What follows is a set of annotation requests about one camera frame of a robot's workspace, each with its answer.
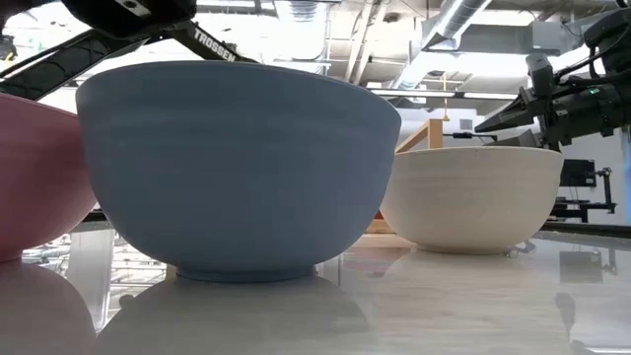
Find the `white bowl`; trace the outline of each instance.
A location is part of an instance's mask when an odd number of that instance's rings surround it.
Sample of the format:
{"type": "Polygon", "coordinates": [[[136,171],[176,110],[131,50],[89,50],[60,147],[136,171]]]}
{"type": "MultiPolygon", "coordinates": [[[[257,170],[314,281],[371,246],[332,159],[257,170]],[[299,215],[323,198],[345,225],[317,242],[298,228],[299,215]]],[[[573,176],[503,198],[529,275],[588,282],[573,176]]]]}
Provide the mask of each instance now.
{"type": "Polygon", "coordinates": [[[397,234],[422,249],[502,252],[543,225],[562,167],[561,154],[535,148],[397,154],[381,211],[397,234]]]}

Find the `cable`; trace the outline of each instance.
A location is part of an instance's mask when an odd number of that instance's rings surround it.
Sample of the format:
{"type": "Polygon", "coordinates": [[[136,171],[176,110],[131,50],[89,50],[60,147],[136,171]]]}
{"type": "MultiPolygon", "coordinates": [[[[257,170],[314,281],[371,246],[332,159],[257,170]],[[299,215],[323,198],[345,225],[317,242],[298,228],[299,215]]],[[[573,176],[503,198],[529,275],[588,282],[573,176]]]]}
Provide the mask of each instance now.
{"type": "MultiPolygon", "coordinates": [[[[595,47],[590,48],[590,57],[593,57],[595,54],[596,54],[596,48],[595,47]]],[[[597,79],[600,77],[596,72],[596,68],[594,67],[594,62],[590,63],[590,77],[592,77],[592,79],[597,79]]]]}
{"type": "Polygon", "coordinates": [[[572,30],[570,30],[570,27],[568,26],[568,24],[562,22],[561,26],[563,26],[565,28],[565,30],[567,30],[570,34],[572,34],[574,36],[577,36],[578,38],[583,38],[582,35],[577,35],[577,34],[573,33],[572,30]]]}
{"type": "MultiPolygon", "coordinates": [[[[377,12],[378,12],[378,11],[379,11],[379,10],[378,10],[377,8],[373,8],[373,9],[371,10],[371,14],[370,14],[370,15],[369,15],[369,17],[368,17],[368,19],[369,19],[369,23],[366,25],[366,29],[367,29],[368,27],[370,27],[370,26],[372,26],[372,25],[374,25],[374,24],[375,24],[375,22],[371,22],[371,23],[370,23],[370,19],[372,19],[373,17],[375,17],[375,15],[377,14],[377,12]]],[[[360,13],[359,13],[359,14],[357,14],[357,17],[355,18],[355,23],[353,24],[353,31],[351,32],[351,37],[352,37],[352,36],[354,36],[354,35],[355,35],[358,31],[359,31],[359,29],[357,29],[357,22],[358,22],[358,21],[359,21],[359,19],[361,19],[361,18],[362,18],[362,12],[360,11],[360,13]]]]}
{"type": "Polygon", "coordinates": [[[626,80],[629,78],[631,78],[631,69],[627,69],[619,74],[595,78],[595,79],[583,79],[579,77],[570,77],[562,85],[586,87],[586,86],[592,86],[592,85],[613,84],[613,83],[619,82],[621,80],[626,80]]]}
{"type": "Polygon", "coordinates": [[[627,36],[627,34],[629,33],[629,30],[631,29],[631,23],[629,25],[627,25],[626,29],[624,30],[624,32],[622,33],[622,35],[620,35],[620,37],[607,49],[605,49],[604,51],[599,51],[597,54],[592,55],[592,49],[590,48],[590,56],[565,68],[565,69],[561,69],[559,70],[559,72],[555,75],[556,80],[560,80],[561,77],[575,71],[578,69],[583,68],[584,66],[590,64],[590,63],[594,63],[597,59],[601,58],[603,55],[609,53],[611,50],[617,50],[613,49],[617,46],[617,44],[619,44],[623,38],[625,38],[627,36]]]}

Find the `bowl base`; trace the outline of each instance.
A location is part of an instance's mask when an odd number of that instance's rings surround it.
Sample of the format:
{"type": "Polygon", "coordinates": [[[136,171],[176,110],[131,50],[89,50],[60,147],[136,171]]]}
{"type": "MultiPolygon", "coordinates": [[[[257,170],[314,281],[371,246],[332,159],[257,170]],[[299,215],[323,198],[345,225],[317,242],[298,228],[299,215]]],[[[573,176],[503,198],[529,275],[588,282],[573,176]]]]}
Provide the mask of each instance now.
{"type": "Polygon", "coordinates": [[[417,247],[424,251],[464,254],[464,255],[495,255],[504,253],[507,248],[458,248],[458,247],[437,247],[437,246],[421,246],[417,247]]]}
{"type": "Polygon", "coordinates": [[[204,271],[178,268],[177,276],[189,280],[219,282],[219,283],[256,283],[274,282],[295,279],[299,277],[311,276],[314,274],[314,267],[298,267],[287,270],[276,271],[204,271]]]}

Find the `bowl rim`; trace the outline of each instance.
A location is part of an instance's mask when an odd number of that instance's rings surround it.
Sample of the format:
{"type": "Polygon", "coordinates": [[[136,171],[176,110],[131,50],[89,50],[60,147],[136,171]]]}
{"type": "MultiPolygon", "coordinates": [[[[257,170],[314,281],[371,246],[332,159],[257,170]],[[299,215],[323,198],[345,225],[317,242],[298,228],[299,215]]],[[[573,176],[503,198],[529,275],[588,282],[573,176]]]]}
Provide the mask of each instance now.
{"type": "MultiPolygon", "coordinates": [[[[269,65],[269,64],[262,64],[262,63],[247,63],[247,62],[228,62],[228,61],[219,61],[219,60],[168,60],[168,61],[156,61],[156,62],[146,62],[146,63],[136,63],[136,64],[130,64],[130,65],[124,65],[124,66],[120,66],[120,67],[116,67],[116,68],[111,68],[102,72],[99,72],[93,76],[91,76],[89,79],[94,81],[94,79],[96,78],[100,78],[106,74],[109,73],[113,73],[113,72],[124,72],[126,70],[132,70],[132,69],[137,69],[139,67],[141,68],[152,68],[152,67],[160,67],[160,66],[179,66],[179,65],[197,65],[197,66],[204,66],[204,67],[209,67],[209,66],[233,66],[233,67],[243,67],[246,68],[247,70],[268,70],[268,71],[276,71],[276,72],[281,72],[281,73],[286,73],[286,74],[290,74],[290,75],[298,75],[298,76],[304,76],[304,77],[310,77],[310,78],[314,78],[314,79],[318,79],[321,81],[325,81],[325,82],[330,82],[330,83],[335,83],[335,84],[341,84],[342,86],[349,88],[349,89],[353,89],[355,91],[361,92],[361,93],[370,93],[372,95],[373,92],[371,92],[370,90],[360,87],[358,85],[353,85],[350,83],[347,83],[345,81],[342,80],[337,80],[331,77],[327,77],[324,75],[319,75],[319,74],[315,74],[315,73],[310,73],[310,72],[306,72],[306,71],[302,71],[302,70],[298,70],[298,69],[292,69],[292,68],[285,68],[282,66],[276,66],[276,65],[269,65]]],[[[375,95],[376,97],[380,98],[381,100],[387,102],[386,99],[380,97],[379,95],[375,95]]]]}
{"type": "Polygon", "coordinates": [[[37,108],[42,108],[42,109],[48,109],[58,114],[57,117],[60,117],[63,119],[69,118],[69,119],[79,120],[79,116],[76,113],[73,113],[71,111],[57,108],[50,105],[46,105],[46,104],[42,104],[40,102],[28,100],[25,98],[17,97],[11,94],[0,93],[0,103],[2,103],[2,101],[13,101],[14,103],[17,103],[18,105],[21,105],[22,107],[37,107],[37,108]]]}
{"type": "Polygon", "coordinates": [[[486,151],[522,151],[522,152],[538,152],[542,154],[555,154],[557,156],[563,157],[563,154],[552,151],[544,148],[533,148],[533,147],[511,147],[511,146],[470,146],[470,147],[444,147],[444,148],[433,148],[433,149],[421,149],[415,151],[407,151],[401,153],[395,153],[394,156],[405,156],[405,155],[417,155],[417,154],[438,154],[446,151],[473,151],[473,150],[486,150],[486,151]]]}

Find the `blue bowl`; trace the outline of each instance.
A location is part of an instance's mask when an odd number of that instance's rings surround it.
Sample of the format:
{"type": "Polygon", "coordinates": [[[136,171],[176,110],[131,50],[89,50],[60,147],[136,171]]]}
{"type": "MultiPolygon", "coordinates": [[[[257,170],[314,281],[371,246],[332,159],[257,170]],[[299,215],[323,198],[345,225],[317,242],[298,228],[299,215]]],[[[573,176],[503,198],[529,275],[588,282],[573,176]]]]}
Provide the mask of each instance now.
{"type": "Polygon", "coordinates": [[[97,199],[181,276],[272,281],[350,247],[379,209],[400,117],[340,81],[257,64],[110,70],[77,93],[97,199]]]}

